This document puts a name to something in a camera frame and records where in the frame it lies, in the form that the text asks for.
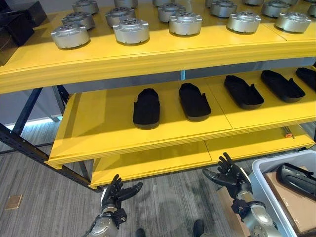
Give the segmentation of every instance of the black object in bin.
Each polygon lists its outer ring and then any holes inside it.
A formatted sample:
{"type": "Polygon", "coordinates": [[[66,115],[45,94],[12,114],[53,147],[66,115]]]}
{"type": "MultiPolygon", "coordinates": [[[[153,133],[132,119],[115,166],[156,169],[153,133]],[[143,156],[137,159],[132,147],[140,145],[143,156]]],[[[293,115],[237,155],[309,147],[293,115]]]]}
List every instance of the black object in bin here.
{"type": "Polygon", "coordinates": [[[276,171],[277,180],[297,193],[316,200],[316,178],[313,172],[301,169],[292,164],[280,165],[276,171]]]}

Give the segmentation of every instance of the metal motor housing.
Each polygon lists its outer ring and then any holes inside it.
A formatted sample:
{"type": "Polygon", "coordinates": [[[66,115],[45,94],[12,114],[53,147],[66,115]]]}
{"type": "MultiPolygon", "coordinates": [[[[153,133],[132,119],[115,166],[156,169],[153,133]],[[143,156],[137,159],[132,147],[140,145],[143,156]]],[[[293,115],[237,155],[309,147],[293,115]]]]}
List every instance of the metal motor housing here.
{"type": "Polygon", "coordinates": [[[115,7],[125,6],[128,8],[137,8],[138,1],[137,0],[114,0],[115,7]]]}
{"type": "Polygon", "coordinates": [[[87,30],[95,27],[92,15],[85,12],[73,12],[65,16],[62,20],[63,24],[77,23],[78,25],[84,25],[87,30]]]}
{"type": "Polygon", "coordinates": [[[237,5],[229,0],[217,0],[211,4],[210,13],[212,15],[227,18],[231,13],[236,12],[237,5]]]}
{"type": "Polygon", "coordinates": [[[210,8],[213,0],[205,0],[205,6],[210,8]]]}
{"type": "Polygon", "coordinates": [[[175,0],[153,0],[154,6],[162,6],[166,3],[175,3],[175,0]]]}
{"type": "Polygon", "coordinates": [[[118,25],[121,20],[135,17],[135,10],[125,6],[113,8],[105,13],[105,18],[110,27],[118,25]]]}
{"type": "Polygon", "coordinates": [[[263,4],[263,2],[264,0],[242,0],[243,4],[253,5],[253,6],[261,5],[263,4]]]}
{"type": "Polygon", "coordinates": [[[195,35],[200,33],[202,17],[193,12],[179,11],[170,16],[169,32],[176,35],[195,35]]]}
{"type": "Polygon", "coordinates": [[[286,12],[289,8],[290,5],[281,0],[271,0],[263,4],[261,13],[270,17],[278,17],[280,13],[286,12]]]}
{"type": "Polygon", "coordinates": [[[185,11],[186,8],[180,4],[176,3],[165,3],[158,8],[158,18],[162,22],[169,22],[170,16],[176,14],[177,11],[185,11]]]}
{"type": "Polygon", "coordinates": [[[149,24],[137,18],[121,20],[113,25],[115,37],[124,44],[142,43],[149,39],[149,24]]]}
{"type": "Polygon", "coordinates": [[[75,12],[86,12],[90,14],[99,11],[98,3],[94,0],[78,0],[73,4],[73,9],[75,12]]]}
{"type": "Polygon", "coordinates": [[[255,15],[252,12],[241,11],[232,13],[229,16],[227,28],[241,33],[253,33],[257,31],[260,21],[261,18],[259,15],[255,15]]]}
{"type": "Polygon", "coordinates": [[[307,12],[310,16],[316,17],[316,3],[310,5],[310,8],[308,8],[307,12]]]}
{"type": "Polygon", "coordinates": [[[86,27],[76,23],[59,26],[50,34],[59,48],[78,47],[90,40],[86,27]]]}
{"type": "Polygon", "coordinates": [[[290,4],[290,5],[295,5],[298,0],[283,0],[283,2],[290,4]]]}
{"type": "Polygon", "coordinates": [[[312,21],[301,12],[280,13],[275,25],[289,32],[304,32],[312,21]]]}

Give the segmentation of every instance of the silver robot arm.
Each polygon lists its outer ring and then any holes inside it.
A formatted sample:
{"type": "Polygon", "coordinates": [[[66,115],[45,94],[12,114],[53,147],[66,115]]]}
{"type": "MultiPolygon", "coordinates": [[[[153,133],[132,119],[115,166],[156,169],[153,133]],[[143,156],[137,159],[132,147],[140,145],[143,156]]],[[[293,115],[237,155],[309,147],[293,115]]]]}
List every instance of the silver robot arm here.
{"type": "Polygon", "coordinates": [[[101,196],[101,211],[83,237],[116,237],[119,225],[127,221],[121,203],[135,196],[142,188],[139,182],[131,188],[122,189],[122,179],[117,174],[101,196]]]}
{"type": "Polygon", "coordinates": [[[232,209],[239,214],[251,233],[251,237],[282,237],[271,217],[266,212],[265,204],[256,201],[252,195],[250,180],[246,173],[234,164],[227,153],[220,157],[218,171],[203,169],[203,174],[216,184],[225,186],[234,199],[232,209]]]}

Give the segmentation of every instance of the shelving unit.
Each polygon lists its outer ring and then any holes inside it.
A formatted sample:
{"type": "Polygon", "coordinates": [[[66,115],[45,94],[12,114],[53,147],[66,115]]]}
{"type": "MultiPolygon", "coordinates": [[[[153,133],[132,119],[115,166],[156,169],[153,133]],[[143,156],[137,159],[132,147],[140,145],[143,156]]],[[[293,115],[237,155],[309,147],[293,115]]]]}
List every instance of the shelving unit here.
{"type": "Polygon", "coordinates": [[[223,152],[228,152],[235,160],[315,144],[300,126],[290,126],[290,129],[295,139],[285,138],[281,128],[274,128],[205,142],[96,158],[90,187],[108,184],[116,174],[120,174],[123,180],[130,180],[216,164],[223,152]]]}
{"type": "MultiPolygon", "coordinates": [[[[113,30],[104,17],[111,7],[101,7],[100,12],[93,15],[96,27],[89,31],[91,42],[76,50],[59,50],[50,36],[50,32],[70,11],[48,15],[45,24],[35,28],[27,43],[0,67],[0,93],[236,62],[316,55],[315,19],[304,34],[291,34],[277,30],[273,26],[275,19],[262,17],[256,33],[242,35],[226,29],[227,19],[211,16],[204,0],[180,0],[179,3],[203,17],[198,36],[183,38],[171,35],[168,24],[159,22],[156,7],[151,3],[142,3],[136,9],[136,15],[149,22],[150,40],[133,47],[116,42],[113,30]]],[[[300,0],[292,8],[307,12],[309,5],[300,0]]],[[[238,3],[238,11],[247,8],[255,12],[261,9],[245,6],[241,1],[238,3]]]]}
{"type": "Polygon", "coordinates": [[[275,71],[293,77],[305,91],[296,103],[279,100],[261,81],[261,72],[235,74],[254,83],[265,99],[255,110],[235,104],[224,87],[225,75],[186,80],[206,94],[211,106],[211,116],[202,122],[185,118],[178,95],[183,81],[73,94],[46,163],[58,169],[95,159],[94,188],[109,182],[114,173],[131,179],[216,163],[224,151],[246,158],[311,146],[313,140],[299,126],[291,127],[296,139],[285,138],[280,128],[316,118],[316,92],[295,70],[275,71]],[[160,125],[152,130],[138,129],[132,122],[133,101],[144,88],[154,88],[160,100],[160,125]]]}
{"type": "MultiPolygon", "coordinates": [[[[275,19],[261,16],[257,32],[243,35],[227,30],[227,19],[209,15],[204,0],[178,2],[187,11],[203,17],[199,35],[171,35],[168,25],[159,22],[156,7],[142,3],[136,15],[149,22],[150,40],[130,47],[118,44],[113,30],[107,26],[104,13],[112,7],[101,7],[93,15],[96,27],[89,31],[91,42],[75,50],[59,50],[50,36],[71,11],[48,15],[48,20],[35,28],[27,43],[0,67],[0,93],[316,55],[314,18],[305,33],[291,34],[276,29],[275,19]]],[[[309,5],[299,0],[290,10],[306,13],[309,5]]],[[[246,6],[240,1],[237,10],[260,14],[261,6],[246,6]]],[[[261,82],[261,72],[235,74],[249,84],[254,83],[265,99],[253,111],[243,110],[234,103],[223,86],[225,76],[186,80],[206,94],[212,108],[211,116],[202,122],[189,122],[184,116],[178,98],[183,81],[76,93],[69,100],[66,90],[59,86],[60,104],[64,100],[67,106],[49,158],[2,124],[0,139],[93,189],[109,183],[117,173],[128,180],[213,164],[222,152],[239,159],[309,147],[315,143],[298,124],[316,120],[316,92],[296,77],[295,70],[275,71],[288,79],[293,77],[305,91],[306,96],[296,103],[284,103],[276,98],[261,82]],[[160,125],[156,129],[140,130],[132,122],[133,102],[148,87],[159,94],[160,125]],[[290,126],[295,139],[285,138],[282,126],[290,126]],[[91,181],[82,162],[87,159],[94,159],[91,181]],[[83,167],[83,176],[63,165],[76,161],[83,167]]]]}

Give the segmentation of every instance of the cardboard box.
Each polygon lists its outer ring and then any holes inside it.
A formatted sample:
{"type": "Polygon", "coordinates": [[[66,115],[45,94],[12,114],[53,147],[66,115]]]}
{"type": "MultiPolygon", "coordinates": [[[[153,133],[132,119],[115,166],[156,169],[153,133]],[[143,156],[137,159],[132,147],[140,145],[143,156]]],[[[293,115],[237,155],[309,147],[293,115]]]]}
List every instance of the cardboard box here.
{"type": "Polygon", "coordinates": [[[316,202],[283,186],[277,180],[277,173],[264,175],[270,188],[283,207],[288,220],[297,234],[316,229],[316,202]]]}
{"type": "Polygon", "coordinates": [[[233,205],[233,199],[229,196],[227,189],[223,187],[217,191],[217,194],[231,230],[239,237],[250,236],[247,226],[241,221],[240,216],[235,214],[231,208],[233,205]]]}

